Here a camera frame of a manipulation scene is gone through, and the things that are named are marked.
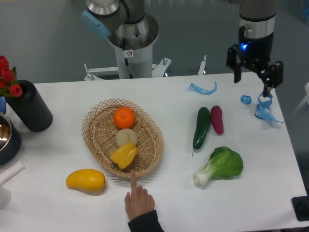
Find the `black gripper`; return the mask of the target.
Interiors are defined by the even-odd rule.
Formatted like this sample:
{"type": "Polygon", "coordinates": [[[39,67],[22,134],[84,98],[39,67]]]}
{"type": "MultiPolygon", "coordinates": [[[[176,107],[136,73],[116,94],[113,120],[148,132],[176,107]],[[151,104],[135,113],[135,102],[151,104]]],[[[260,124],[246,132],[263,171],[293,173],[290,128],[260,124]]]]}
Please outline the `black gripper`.
{"type": "Polygon", "coordinates": [[[234,44],[227,50],[226,66],[234,74],[234,83],[241,81],[242,65],[252,72],[258,72],[258,77],[264,84],[263,97],[269,97],[271,90],[283,82],[283,62],[276,61],[268,65],[272,49],[273,33],[262,38],[245,36],[246,27],[239,28],[239,44],[234,44]]]}

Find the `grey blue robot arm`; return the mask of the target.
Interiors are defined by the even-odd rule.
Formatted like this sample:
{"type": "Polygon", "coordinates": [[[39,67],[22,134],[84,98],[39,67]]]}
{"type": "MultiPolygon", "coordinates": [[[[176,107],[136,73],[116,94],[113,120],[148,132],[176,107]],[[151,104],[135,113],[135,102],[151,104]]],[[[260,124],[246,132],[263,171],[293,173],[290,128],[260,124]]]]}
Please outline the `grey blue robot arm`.
{"type": "MultiPolygon", "coordinates": [[[[283,81],[283,62],[270,60],[275,18],[275,0],[238,0],[238,42],[227,51],[226,65],[241,80],[245,68],[262,80],[263,96],[283,81]]],[[[159,28],[146,13],[142,0],[88,0],[82,20],[98,37],[115,48],[119,76],[122,79],[152,77],[152,48],[159,28]]]]}

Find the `dark sleeved forearm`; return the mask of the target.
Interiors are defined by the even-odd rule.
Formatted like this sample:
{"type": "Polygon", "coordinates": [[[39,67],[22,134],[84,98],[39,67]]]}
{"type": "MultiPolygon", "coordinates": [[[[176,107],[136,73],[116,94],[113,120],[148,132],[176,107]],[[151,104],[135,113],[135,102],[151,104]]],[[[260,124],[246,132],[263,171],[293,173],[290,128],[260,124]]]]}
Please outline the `dark sleeved forearm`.
{"type": "Polygon", "coordinates": [[[127,223],[131,232],[163,232],[156,210],[144,213],[127,223]]]}

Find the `bare pointing hand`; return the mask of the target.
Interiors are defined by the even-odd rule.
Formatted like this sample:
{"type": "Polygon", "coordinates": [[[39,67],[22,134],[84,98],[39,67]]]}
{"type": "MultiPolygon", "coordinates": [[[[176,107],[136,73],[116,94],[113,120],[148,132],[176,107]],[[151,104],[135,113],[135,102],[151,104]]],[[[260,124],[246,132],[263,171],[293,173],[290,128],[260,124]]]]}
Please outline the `bare pointing hand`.
{"type": "Polygon", "coordinates": [[[125,196],[125,209],[128,219],[131,221],[143,214],[149,213],[155,208],[155,201],[143,186],[137,185],[135,172],[130,172],[131,192],[125,196]]]}

